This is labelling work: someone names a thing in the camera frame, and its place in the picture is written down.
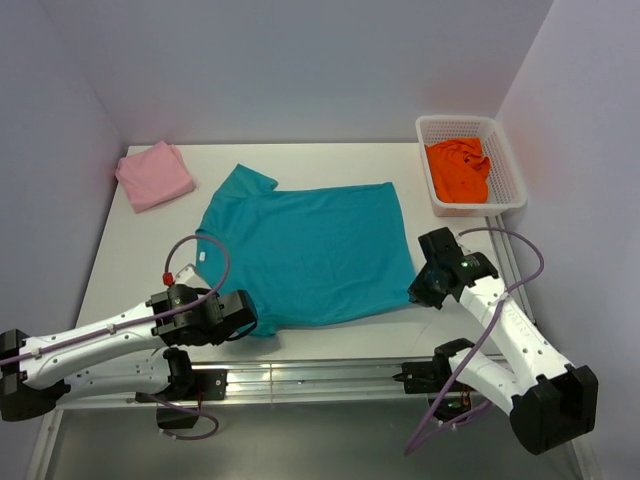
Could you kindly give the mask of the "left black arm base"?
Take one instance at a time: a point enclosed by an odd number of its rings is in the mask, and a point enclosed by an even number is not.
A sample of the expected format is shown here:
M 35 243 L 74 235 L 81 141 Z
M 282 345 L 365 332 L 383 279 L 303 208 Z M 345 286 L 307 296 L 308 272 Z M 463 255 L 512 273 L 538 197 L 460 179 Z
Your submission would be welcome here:
M 136 368 L 136 373 L 147 381 L 154 381 L 165 386 L 156 396 L 163 400 L 178 401 L 221 401 L 225 397 L 227 371 L 225 369 L 200 369 L 193 372 L 189 385 L 181 384 L 181 380 L 172 380 L 171 376 L 159 368 Z

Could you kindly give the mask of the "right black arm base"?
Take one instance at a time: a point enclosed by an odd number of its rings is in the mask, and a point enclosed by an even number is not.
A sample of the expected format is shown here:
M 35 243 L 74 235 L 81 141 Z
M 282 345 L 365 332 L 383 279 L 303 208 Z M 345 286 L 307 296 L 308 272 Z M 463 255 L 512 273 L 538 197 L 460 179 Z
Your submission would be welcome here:
M 439 392 L 452 370 L 447 360 L 433 358 L 428 361 L 404 362 L 401 371 L 393 380 L 403 385 L 406 394 L 427 394 Z

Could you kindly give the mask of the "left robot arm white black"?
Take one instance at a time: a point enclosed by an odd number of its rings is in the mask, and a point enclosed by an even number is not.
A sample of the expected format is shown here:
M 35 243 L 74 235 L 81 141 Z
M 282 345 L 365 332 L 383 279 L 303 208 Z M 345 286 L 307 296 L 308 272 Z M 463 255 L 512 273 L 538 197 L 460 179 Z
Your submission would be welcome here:
M 257 326 L 244 290 L 175 284 L 120 315 L 48 336 L 1 335 L 1 417 L 40 417 L 60 403 L 115 393 L 183 400 L 195 388 L 189 347 L 243 338 Z

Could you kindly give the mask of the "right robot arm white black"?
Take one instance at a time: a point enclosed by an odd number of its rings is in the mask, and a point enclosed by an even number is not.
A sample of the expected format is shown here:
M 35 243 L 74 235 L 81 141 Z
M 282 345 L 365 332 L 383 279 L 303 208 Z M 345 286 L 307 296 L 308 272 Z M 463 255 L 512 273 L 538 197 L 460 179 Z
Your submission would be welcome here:
M 408 394 L 434 394 L 425 422 L 461 425 L 491 405 L 508 418 L 520 444 L 538 455 L 591 432 L 599 383 L 540 333 L 482 253 L 467 253 L 443 227 L 419 239 L 426 263 L 409 287 L 412 303 L 440 309 L 452 298 L 483 329 L 435 348 L 428 361 L 405 362 L 394 379 Z

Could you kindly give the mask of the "teal t-shirt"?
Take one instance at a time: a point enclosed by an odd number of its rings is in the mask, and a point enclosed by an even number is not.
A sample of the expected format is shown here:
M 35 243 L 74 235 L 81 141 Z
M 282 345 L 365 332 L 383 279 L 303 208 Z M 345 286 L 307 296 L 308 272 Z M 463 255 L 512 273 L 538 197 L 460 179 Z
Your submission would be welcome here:
M 392 183 L 281 191 L 237 165 L 200 225 L 196 269 L 222 295 L 245 290 L 257 337 L 405 307 L 415 276 Z

